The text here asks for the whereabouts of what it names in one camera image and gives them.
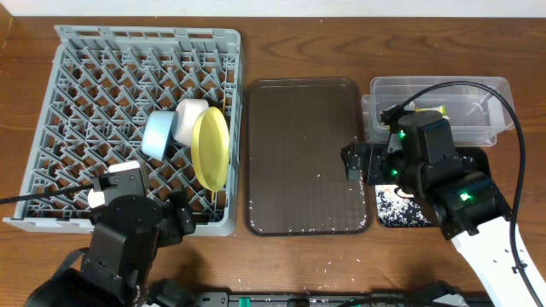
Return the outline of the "white cup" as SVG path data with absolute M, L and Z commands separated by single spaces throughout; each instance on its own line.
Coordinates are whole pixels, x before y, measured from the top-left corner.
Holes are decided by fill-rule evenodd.
M 91 189 L 88 193 L 87 199 L 91 208 L 96 208 L 106 204 L 105 195 L 102 191 L 96 192 L 94 189 Z

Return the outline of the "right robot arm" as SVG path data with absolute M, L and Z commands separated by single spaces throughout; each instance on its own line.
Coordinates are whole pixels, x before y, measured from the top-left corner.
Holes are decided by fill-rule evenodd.
M 502 196 L 487 161 L 462 153 L 437 110 L 404 111 L 388 144 L 352 142 L 340 151 L 350 181 L 392 185 L 466 259 L 496 306 L 543 306 L 545 281 L 525 250 L 516 207 Z

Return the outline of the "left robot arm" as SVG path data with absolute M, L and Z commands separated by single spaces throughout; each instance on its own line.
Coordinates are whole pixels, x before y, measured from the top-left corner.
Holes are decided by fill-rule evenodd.
M 194 294 L 174 280 L 147 283 L 157 251 L 195 231 L 183 189 L 160 204 L 127 194 L 93 210 L 90 245 L 71 252 L 35 289 L 28 306 L 192 306 Z

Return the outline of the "white round bowl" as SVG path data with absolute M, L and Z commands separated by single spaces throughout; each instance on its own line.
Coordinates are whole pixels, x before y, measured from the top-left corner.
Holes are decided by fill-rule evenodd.
M 205 99 L 183 99 L 177 106 L 171 124 L 171 135 L 176 142 L 191 146 L 193 127 L 197 117 L 209 108 Z

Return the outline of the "green orange snack wrapper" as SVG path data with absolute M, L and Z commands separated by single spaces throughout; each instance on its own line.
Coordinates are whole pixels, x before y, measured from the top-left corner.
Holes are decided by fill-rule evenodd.
M 438 107 L 416 107 L 416 112 L 425 112 L 425 111 L 435 111 L 442 115 L 444 119 L 449 119 L 450 117 L 447 115 L 446 107 L 445 105 L 441 105 Z

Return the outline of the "light blue bowl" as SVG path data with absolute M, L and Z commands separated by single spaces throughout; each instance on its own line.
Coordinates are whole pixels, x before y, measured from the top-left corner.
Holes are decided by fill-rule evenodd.
M 163 159 L 174 115 L 173 111 L 151 112 L 142 138 L 142 152 L 144 154 L 158 161 Z

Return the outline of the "yellow round plate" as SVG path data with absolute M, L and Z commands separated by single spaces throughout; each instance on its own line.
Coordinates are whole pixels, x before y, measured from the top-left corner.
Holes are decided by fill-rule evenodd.
M 197 117 L 192 131 L 191 158 L 203 188 L 218 192 L 224 187 L 229 165 L 229 129 L 217 107 L 209 107 Z

